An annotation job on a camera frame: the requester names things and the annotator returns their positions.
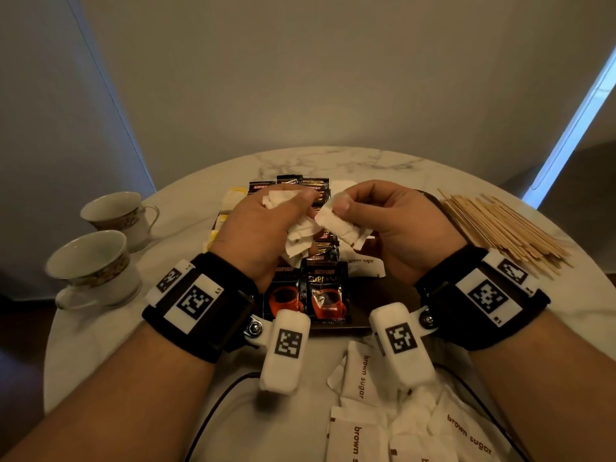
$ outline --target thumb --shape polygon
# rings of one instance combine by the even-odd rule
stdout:
[[[350,196],[339,197],[332,207],[338,217],[377,232],[386,232],[389,228],[388,210],[371,204],[353,201]]]
[[[279,221],[284,225],[285,230],[288,230],[301,216],[306,215],[308,209],[312,206],[312,202],[318,195],[318,192],[310,188],[302,190],[293,199],[283,202],[280,206],[272,209],[273,220]]]

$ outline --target hand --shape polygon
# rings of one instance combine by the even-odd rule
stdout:
[[[466,245],[447,217],[420,192],[382,180],[346,190],[349,201],[334,203],[336,215],[377,231],[362,254],[377,256],[398,279],[415,284],[436,264]]]
[[[273,190],[298,190],[300,194],[273,209],[266,209],[261,201]],[[285,252],[289,228],[301,216],[314,218],[311,208],[318,193],[299,185],[273,185],[245,197],[225,223],[210,247],[210,251],[249,276],[259,292],[267,290],[278,265],[278,257]],[[310,255],[316,254],[314,243]]]

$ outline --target cup rim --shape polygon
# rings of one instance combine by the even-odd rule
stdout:
[[[139,201],[137,201],[137,204],[135,205],[135,207],[131,210],[129,210],[128,212],[125,212],[124,214],[121,214],[120,216],[115,216],[115,217],[107,217],[107,218],[94,218],[94,217],[85,217],[84,216],[84,212],[87,211],[88,208],[91,208],[94,204],[104,201],[105,199],[110,199],[114,196],[118,196],[119,194],[130,194],[130,195],[136,195],[139,199]],[[87,202],[82,208],[81,211],[79,213],[80,217],[84,220],[87,220],[88,222],[108,222],[110,220],[116,220],[117,218],[121,218],[124,216],[127,216],[128,214],[130,214],[132,211],[134,211],[135,209],[139,208],[139,204],[141,204],[143,202],[143,198],[141,197],[141,194],[135,192],[135,191],[119,191],[119,192],[115,192],[115,193],[109,193],[109,194],[104,194],[103,196],[96,198],[95,200],[89,201]]]
[[[49,269],[49,263],[50,261],[53,259],[53,257],[60,252],[60,250],[68,248],[72,243],[75,243],[78,240],[81,240],[82,238],[91,238],[91,237],[100,237],[103,234],[107,234],[107,233],[119,233],[123,239],[123,243],[122,243],[122,247],[119,249],[119,251],[113,256],[113,258],[108,261],[107,263],[105,263],[104,265],[97,267],[96,269],[94,269],[93,271],[87,272],[87,273],[83,273],[80,275],[70,275],[70,276],[64,276],[64,277],[58,277],[57,275],[53,275],[50,272]],[[120,256],[122,256],[122,253],[124,253],[126,251],[126,245],[127,245],[127,239],[126,239],[126,235],[122,232],[120,232],[119,230],[99,230],[98,232],[92,232],[92,233],[86,233],[85,235],[81,235],[78,236],[77,238],[75,238],[74,240],[71,240],[65,244],[63,244],[61,247],[57,248],[52,254],[51,256],[49,256],[49,258],[47,258],[47,262],[45,263],[45,273],[47,275],[49,275],[50,277],[54,278],[54,279],[59,279],[59,280],[70,280],[70,279],[79,279],[81,277],[87,277],[89,275],[92,275],[98,271],[100,271],[101,269],[104,269],[105,267],[107,267],[108,265],[110,265],[112,262],[114,262],[115,260],[117,260],[117,258],[119,258]]]

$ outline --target round table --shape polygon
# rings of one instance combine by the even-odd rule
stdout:
[[[268,151],[200,170],[146,200],[158,206],[154,241],[132,255],[143,277],[140,295],[129,305],[88,315],[58,310],[47,343],[44,408],[53,409],[121,344],[141,320],[143,295],[178,259],[201,252],[231,186],[304,174],[361,182],[372,178],[439,194],[492,194],[549,234],[564,240],[574,268],[566,267],[542,288],[551,309],[578,334],[616,358],[616,289],[590,257],[555,224],[519,199],[483,180],[436,162],[376,149],[310,147]],[[258,393],[256,380],[243,382],[227,397],[201,437],[193,460],[322,461],[329,411],[339,404],[326,384],[343,357],[349,338],[312,338],[297,393],[291,397]],[[260,370],[260,350],[244,347],[221,359],[203,414],[217,397],[248,371]]]

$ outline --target blue light strip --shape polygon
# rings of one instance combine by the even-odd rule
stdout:
[[[610,55],[522,201],[535,209],[541,205],[569,157],[580,143],[590,123],[593,122],[597,112],[612,91],[614,84],[616,84],[616,49]]]

